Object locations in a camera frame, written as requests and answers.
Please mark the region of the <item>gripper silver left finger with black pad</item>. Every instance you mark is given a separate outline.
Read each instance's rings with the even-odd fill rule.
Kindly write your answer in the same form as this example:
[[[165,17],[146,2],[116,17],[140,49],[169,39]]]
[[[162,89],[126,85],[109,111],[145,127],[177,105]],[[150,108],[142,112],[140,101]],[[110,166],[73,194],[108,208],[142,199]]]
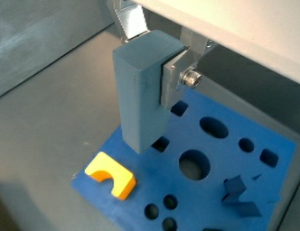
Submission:
[[[149,32],[144,8],[133,0],[106,0],[124,43]]]

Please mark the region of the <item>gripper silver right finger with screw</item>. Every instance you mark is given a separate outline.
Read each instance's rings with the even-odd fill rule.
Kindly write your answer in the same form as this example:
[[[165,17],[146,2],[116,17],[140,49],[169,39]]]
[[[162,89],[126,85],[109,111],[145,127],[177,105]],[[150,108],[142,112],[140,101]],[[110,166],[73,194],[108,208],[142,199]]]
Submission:
[[[198,86],[202,74],[197,71],[198,61],[218,45],[189,28],[181,29],[184,50],[164,65],[161,105],[172,109],[181,100],[184,90]]]

